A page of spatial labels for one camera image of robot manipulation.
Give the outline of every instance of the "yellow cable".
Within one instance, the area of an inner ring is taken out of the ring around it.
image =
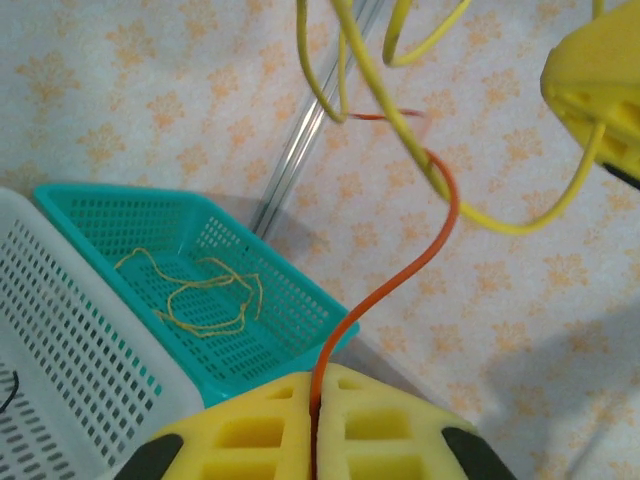
[[[331,106],[329,99],[325,96],[322,87],[318,83],[318,79],[313,73],[311,61],[309,60],[309,52],[307,51],[307,2],[306,0],[297,0],[297,2],[296,38],[302,72],[311,90],[318,99],[318,102],[322,105],[327,115],[329,115],[329,118],[336,123],[343,123],[347,119],[349,110],[347,101],[347,41],[344,33],[340,31],[338,39],[338,93],[340,96],[340,113],[338,113]],[[345,8],[351,9],[352,3],[353,0],[346,0]]]
[[[465,12],[467,7],[471,4],[471,0],[461,0],[458,5],[453,9],[449,16],[429,34],[416,48],[410,52],[395,57],[396,47],[404,22],[409,14],[412,0],[397,0],[393,11],[391,12],[391,19],[387,26],[387,32],[384,36],[384,44],[382,46],[382,60],[385,65],[390,67],[404,67],[411,63],[414,63],[422,55],[427,53],[431,47],[433,47],[442,36],[458,21],[458,19]]]
[[[382,79],[380,78],[380,75],[376,70],[375,64],[368,54],[366,44],[364,42],[364,39],[362,38],[358,25],[356,24],[356,21],[351,14],[350,9],[348,8],[344,0],[331,0],[331,3],[340,21],[341,35],[344,35],[346,41],[349,43],[349,46],[351,47],[353,55],[358,63],[358,67],[360,68],[362,76],[364,77],[365,82],[376,98],[378,105],[384,112],[389,123],[393,126],[396,134],[404,144],[405,148],[408,150],[413,160],[416,162],[420,170],[424,173],[429,183],[433,186],[433,188],[436,190],[436,192],[438,192],[439,195],[441,195],[445,200],[448,201],[449,192],[446,184],[432,169],[431,159],[418,142],[417,138],[413,134],[413,131],[409,128],[409,125],[407,124],[404,117],[396,107],[393,99],[385,89],[384,83],[382,82]],[[399,9],[399,13],[397,13],[396,15],[398,16],[398,18],[403,20],[402,6],[396,6],[396,8]],[[297,21],[298,25],[306,23],[306,0],[298,0]],[[301,32],[304,32],[304,30],[298,28],[298,49],[301,57],[301,66],[303,71],[305,72],[305,76],[307,78],[310,78],[313,74],[309,69],[308,58],[307,61],[303,61],[303,59],[306,57],[306,48],[302,49],[300,43],[305,43],[306,46],[306,40],[300,37]],[[569,203],[573,200],[573,198],[575,198],[576,194],[579,192],[589,170],[593,166],[595,157],[597,155],[597,147],[600,143],[600,140],[602,139],[602,136],[604,135],[604,131],[605,126],[603,124],[599,123],[595,126],[591,134],[591,138],[589,139],[589,143],[585,149],[584,156],[573,179],[569,183],[569,186],[558,199],[558,201],[553,205],[553,207],[551,207],[549,211],[547,211],[540,217],[522,225],[508,224],[489,217],[476,210],[473,206],[464,202],[460,206],[461,213],[465,217],[489,230],[507,235],[525,235],[539,230],[540,228],[544,227],[549,222],[560,216],[567,208]]]

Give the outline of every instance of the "tangled yellow string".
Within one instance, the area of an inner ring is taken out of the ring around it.
[[[153,313],[155,313],[160,320],[163,320],[163,321],[168,320],[174,323],[179,328],[182,328],[183,330],[191,333],[192,335],[195,335],[198,338],[207,338],[207,337],[212,337],[216,335],[233,335],[236,333],[240,333],[244,330],[244,327],[246,324],[247,308],[249,308],[249,305],[251,305],[251,302],[253,301],[253,298],[255,296],[254,287],[252,287],[245,281],[245,279],[249,279],[249,278],[254,279],[258,286],[258,305],[257,305],[255,320],[257,321],[260,318],[260,312],[262,311],[262,301],[263,301],[264,291],[262,288],[262,282],[260,281],[260,276],[257,273],[239,275],[238,273],[235,272],[235,270],[233,270],[231,267],[229,267],[227,264],[225,264],[221,260],[214,257],[205,257],[205,258],[201,258],[196,263],[203,263],[203,262],[214,263],[229,273],[227,275],[219,275],[217,277],[212,277],[206,280],[199,280],[199,281],[174,278],[162,272],[162,270],[160,270],[160,268],[158,267],[158,264],[156,263],[155,259],[151,255],[151,253],[149,253],[149,251],[146,248],[142,248],[142,247],[134,248],[131,251],[131,253],[125,255],[122,259],[120,259],[120,261],[118,261],[118,263],[115,264],[114,268],[118,270],[128,260],[130,260],[131,258],[133,258],[138,254],[143,254],[149,259],[154,271],[160,278],[162,278],[163,280],[166,280],[167,282],[177,283],[181,285],[180,288],[172,292],[171,295],[167,297],[166,312],[162,312],[160,310],[153,311]],[[238,312],[238,315],[236,315],[234,319],[226,322],[222,322],[222,323],[216,323],[213,325],[194,325],[191,323],[183,322],[178,318],[176,318],[173,307],[172,307],[172,302],[175,299],[175,297],[178,296],[180,293],[184,292],[189,288],[208,289],[208,288],[224,287],[227,285],[231,285],[233,282],[238,282],[244,288],[249,290],[249,297],[245,302],[243,302],[240,305],[240,310]],[[239,325],[234,329],[221,330],[227,327],[232,327],[236,324],[239,324]]]

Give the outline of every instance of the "black wire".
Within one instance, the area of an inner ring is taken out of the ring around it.
[[[13,371],[13,388],[11,389],[11,393],[9,394],[9,397],[4,401],[2,406],[0,406],[0,414],[4,413],[4,411],[7,409],[11,401],[15,398],[16,394],[18,393],[19,386],[20,386],[20,380],[18,380],[18,372],[14,370]]]

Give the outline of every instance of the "yellow plastic part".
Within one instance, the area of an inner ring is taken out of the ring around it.
[[[158,432],[184,445],[163,480],[309,480],[310,373],[294,373]],[[466,480],[441,430],[473,426],[430,403],[329,365],[318,480]]]
[[[640,180],[640,0],[565,37],[549,54],[541,88],[581,145],[594,125],[605,125],[597,163]]]
[[[327,370],[318,480],[467,480],[441,431],[476,433],[454,414],[340,365]]]

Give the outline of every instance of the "yellow string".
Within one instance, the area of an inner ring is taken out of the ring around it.
[[[430,155],[428,154],[427,150],[424,149],[422,145],[420,145],[420,142],[416,138],[415,134],[413,133],[411,128],[409,128],[406,120],[404,119],[395,102],[386,90],[384,83],[382,82],[382,78],[380,77],[375,64],[373,63],[373,60],[369,56],[369,51],[366,47],[364,39],[362,38],[360,29],[358,28],[358,25],[353,18],[351,9],[349,8],[350,1],[331,0],[331,3],[340,21],[340,36],[341,38],[344,36],[346,42],[348,42],[349,47],[353,51],[353,56],[356,59],[360,72],[362,73],[365,82],[369,86],[369,89],[378,102],[378,105],[384,112],[387,120],[392,125],[396,134],[398,135],[422,173],[425,175],[431,186],[442,198],[448,201],[449,191],[446,184],[444,183],[443,179],[433,170]],[[604,0],[594,0],[594,11],[601,9],[603,3]],[[386,48],[385,52],[383,53],[383,57],[385,62],[391,64],[392,66],[401,64],[403,65],[409,63],[410,61],[415,61],[420,55],[426,53],[426,51],[430,47],[432,47],[449,28],[451,28],[451,26],[462,14],[464,9],[468,6],[469,2],[464,0],[460,2],[456,9],[454,9],[453,13],[445,20],[445,22],[443,22],[440,27],[438,27],[434,31],[434,33],[427,37],[427,39],[421,46],[419,46],[413,52],[410,52],[409,54],[396,59],[393,54],[395,52],[395,47],[400,36],[400,30],[402,28],[402,25],[404,24],[404,19],[406,18],[408,7],[410,6],[410,4],[411,1],[397,0],[389,25],[389,28],[392,30],[391,33],[387,33],[385,37]],[[328,101],[319,88],[318,82],[315,79],[313,72],[311,71],[310,61],[308,59],[308,52],[306,49],[306,11],[307,0],[297,0],[296,33],[298,54],[300,56],[300,65],[307,81],[311,86],[311,89],[318,97],[318,101],[325,109],[327,109]],[[338,62],[338,68],[342,69],[344,68],[344,65],[341,62]],[[342,92],[346,92],[346,85],[340,84],[340,82],[344,82],[346,84],[346,75],[340,75],[340,71],[338,73],[338,82],[340,85],[339,92],[341,95],[340,101],[342,105],[346,105],[346,99],[342,98]],[[334,121],[343,121],[342,117],[337,116],[335,112],[331,110],[330,105],[327,113]],[[594,126],[591,133],[591,138],[589,139],[589,143],[585,148],[582,160],[580,161],[580,164],[568,187],[556,201],[556,203],[543,215],[522,225],[509,224],[489,217],[488,215],[481,213],[473,206],[465,202],[462,202],[460,205],[461,214],[489,230],[507,235],[525,235],[535,232],[536,230],[539,230],[540,228],[546,226],[548,223],[559,217],[565,211],[565,209],[582,188],[582,185],[587,178],[587,174],[589,173],[591,167],[595,162],[598,146],[604,135],[604,132],[604,124],[598,123]]]
[[[134,248],[129,254],[125,255],[122,259],[120,259],[120,261],[118,261],[115,264],[114,268],[116,270],[121,268],[125,262],[127,262],[128,260],[130,260],[131,258],[133,258],[135,255],[138,255],[138,254],[143,254],[149,259],[155,273],[160,278],[162,278],[163,280],[166,280],[167,282],[177,283],[181,285],[180,288],[173,291],[167,298],[167,313],[162,312],[160,310],[153,311],[158,316],[158,318],[160,318],[160,320],[162,321],[168,320],[174,323],[177,327],[191,333],[192,335],[198,338],[207,338],[215,335],[233,335],[236,333],[240,333],[245,328],[246,311],[247,311],[247,308],[249,308],[249,305],[251,305],[251,302],[253,301],[253,298],[255,295],[254,288],[244,280],[246,278],[254,279],[256,284],[258,285],[258,305],[256,309],[255,320],[257,321],[260,318],[260,313],[262,311],[262,301],[264,297],[264,291],[262,288],[262,282],[260,281],[260,276],[257,273],[239,275],[238,273],[236,273],[235,270],[233,270],[231,267],[229,267],[226,263],[222,262],[221,260],[214,257],[206,257],[206,258],[201,258],[196,263],[202,263],[202,262],[214,263],[217,266],[229,272],[229,274],[218,275],[216,277],[208,278],[206,280],[199,280],[199,281],[174,278],[162,272],[162,270],[160,270],[160,267],[158,267],[158,264],[156,263],[155,259],[153,258],[153,255],[151,255],[151,253],[149,253],[149,251],[146,248],[142,248],[142,247]],[[180,293],[184,292],[189,288],[209,289],[209,288],[215,288],[215,287],[224,287],[232,284],[233,282],[238,282],[244,288],[249,290],[249,298],[240,305],[240,311],[238,312],[238,315],[234,319],[229,320],[227,322],[217,323],[212,325],[194,325],[191,323],[183,322],[178,318],[176,318],[173,310],[172,302],[175,299],[175,297]],[[220,330],[225,327],[231,327],[237,323],[239,323],[240,325],[233,330]]]

